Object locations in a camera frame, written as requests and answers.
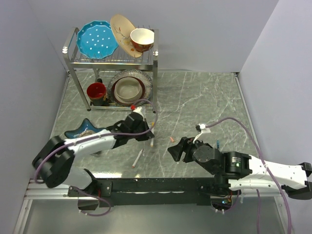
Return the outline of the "white pen yellow end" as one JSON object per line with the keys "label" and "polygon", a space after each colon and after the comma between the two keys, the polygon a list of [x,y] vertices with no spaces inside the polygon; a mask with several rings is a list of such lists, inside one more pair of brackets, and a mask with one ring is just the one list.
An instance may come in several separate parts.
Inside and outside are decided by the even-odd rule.
{"label": "white pen yellow end", "polygon": [[151,133],[153,134],[153,137],[151,138],[150,146],[153,147],[153,146],[154,146],[154,138],[155,138],[155,135],[154,135],[154,127],[152,127]]}

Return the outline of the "white pen orange end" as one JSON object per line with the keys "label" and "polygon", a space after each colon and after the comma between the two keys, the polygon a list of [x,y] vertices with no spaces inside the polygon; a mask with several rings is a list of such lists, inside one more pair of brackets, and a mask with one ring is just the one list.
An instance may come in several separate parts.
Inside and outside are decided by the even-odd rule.
{"label": "white pen orange end", "polygon": [[132,164],[132,168],[134,168],[136,166],[136,164],[137,164],[138,160],[140,159],[140,157],[142,156],[143,152],[144,152],[144,149],[141,149],[140,152],[138,153],[135,161]]}

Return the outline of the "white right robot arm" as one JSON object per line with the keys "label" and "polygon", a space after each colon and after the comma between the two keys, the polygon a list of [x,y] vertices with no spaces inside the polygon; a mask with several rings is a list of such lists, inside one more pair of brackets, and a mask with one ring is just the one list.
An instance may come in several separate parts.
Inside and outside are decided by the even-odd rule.
{"label": "white right robot arm", "polygon": [[196,162],[204,170],[214,175],[213,188],[218,194],[229,189],[269,190],[286,192],[289,198],[310,200],[312,183],[308,177],[312,173],[309,163],[285,165],[240,152],[221,152],[208,143],[183,137],[180,142],[168,148],[173,160],[185,163]]}

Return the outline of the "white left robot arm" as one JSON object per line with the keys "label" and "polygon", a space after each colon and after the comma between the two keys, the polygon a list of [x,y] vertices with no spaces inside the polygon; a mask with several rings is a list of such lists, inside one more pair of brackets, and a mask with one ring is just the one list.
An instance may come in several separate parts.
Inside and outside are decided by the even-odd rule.
{"label": "white left robot arm", "polygon": [[131,139],[150,140],[155,136],[152,130],[142,114],[131,112],[124,120],[89,136],[66,140],[55,136],[32,162],[34,180],[42,179],[48,188],[66,184],[78,188],[84,195],[93,195],[97,190],[97,179],[88,169],[74,167],[74,160],[98,151],[115,149]]}

